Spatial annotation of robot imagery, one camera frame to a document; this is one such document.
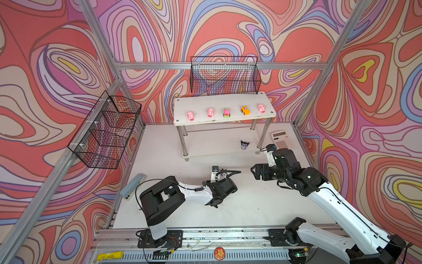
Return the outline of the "orange toy car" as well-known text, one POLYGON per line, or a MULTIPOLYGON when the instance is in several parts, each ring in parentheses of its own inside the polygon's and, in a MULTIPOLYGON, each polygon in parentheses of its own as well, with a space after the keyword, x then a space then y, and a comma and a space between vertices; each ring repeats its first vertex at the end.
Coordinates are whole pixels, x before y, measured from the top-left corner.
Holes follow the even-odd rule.
POLYGON ((241 107, 241 113, 243 113, 244 115, 249 115, 251 114, 251 111, 249 110, 248 106, 242 106, 241 107))

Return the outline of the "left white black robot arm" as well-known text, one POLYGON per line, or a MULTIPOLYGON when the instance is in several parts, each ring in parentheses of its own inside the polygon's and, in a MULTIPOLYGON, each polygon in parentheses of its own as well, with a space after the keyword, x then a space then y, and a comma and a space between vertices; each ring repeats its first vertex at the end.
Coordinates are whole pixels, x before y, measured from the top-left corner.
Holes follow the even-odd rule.
POLYGON ((134 195, 153 241, 168 236, 165 221, 183 203, 189 201, 217 209, 224 199, 237 192, 238 188, 231 179, 237 174, 241 171, 213 166, 210 180, 201 185, 181 183, 175 176, 142 180, 134 189, 134 195))

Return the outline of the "pink pig toy front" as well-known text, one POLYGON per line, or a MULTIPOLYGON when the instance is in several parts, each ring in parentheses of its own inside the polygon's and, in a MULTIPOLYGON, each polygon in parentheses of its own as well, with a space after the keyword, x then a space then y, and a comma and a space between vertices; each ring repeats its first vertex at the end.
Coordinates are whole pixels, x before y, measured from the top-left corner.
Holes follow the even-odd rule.
POLYGON ((188 112, 187 113, 187 119, 190 121, 190 122, 192 122, 192 121, 194 121, 194 119, 195 119, 195 114, 193 113, 193 112, 188 112))

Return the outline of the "pink green toy car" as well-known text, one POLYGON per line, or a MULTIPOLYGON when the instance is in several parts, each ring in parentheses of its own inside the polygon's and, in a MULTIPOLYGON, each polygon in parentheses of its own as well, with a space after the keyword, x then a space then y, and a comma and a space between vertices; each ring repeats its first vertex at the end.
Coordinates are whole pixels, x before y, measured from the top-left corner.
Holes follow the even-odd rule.
POLYGON ((224 112, 223 112, 223 117, 224 118, 230 118, 231 117, 231 112, 229 108, 225 108, 224 112))

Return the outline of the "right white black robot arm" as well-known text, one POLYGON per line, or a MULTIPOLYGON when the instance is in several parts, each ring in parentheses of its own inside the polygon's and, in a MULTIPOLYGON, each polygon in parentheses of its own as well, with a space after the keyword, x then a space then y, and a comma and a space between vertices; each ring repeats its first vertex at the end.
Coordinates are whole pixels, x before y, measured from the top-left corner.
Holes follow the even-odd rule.
POLYGON ((373 224, 341 197, 317 169, 302 168, 292 150, 269 144, 260 151, 266 154, 268 162, 251 167, 255 179, 275 180, 280 188, 298 191, 347 233, 347 236, 336 235, 296 217, 283 230, 269 231, 267 240, 272 245, 311 244, 349 264, 394 264, 400 256, 407 256, 412 243, 373 224))

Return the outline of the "dark purple figure toy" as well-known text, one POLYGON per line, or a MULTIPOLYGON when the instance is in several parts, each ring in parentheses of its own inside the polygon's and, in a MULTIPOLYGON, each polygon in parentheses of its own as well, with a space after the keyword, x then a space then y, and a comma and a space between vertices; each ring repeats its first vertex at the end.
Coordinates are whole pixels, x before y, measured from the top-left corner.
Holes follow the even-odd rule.
POLYGON ((250 142, 247 142, 247 141, 241 141, 241 149, 242 150, 247 150, 248 149, 248 146, 249 146, 249 144, 250 144, 250 142))

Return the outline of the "pink pig toy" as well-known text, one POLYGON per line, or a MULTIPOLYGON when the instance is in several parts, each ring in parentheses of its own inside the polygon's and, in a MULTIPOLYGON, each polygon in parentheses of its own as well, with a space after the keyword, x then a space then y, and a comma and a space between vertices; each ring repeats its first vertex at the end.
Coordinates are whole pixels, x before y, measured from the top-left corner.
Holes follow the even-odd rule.
POLYGON ((266 106, 265 106, 265 105, 263 105, 263 104, 259 104, 259 105, 258 105, 258 111, 259 111, 260 113, 266 113, 266 106))
POLYGON ((192 121, 194 121, 194 119, 195 119, 195 114, 193 113, 193 112, 188 112, 187 113, 187 119, 190 121, 190 122, 192 122, 192 121))
POLYGON ((213 108, 209 108, 209 109, 207 110, 207 116, 208 116, 208 118, 213 118, 213 117, 214 117, 214 115, 215 115, 215 111, 214 111, 214 109, 213 109, 213 108))

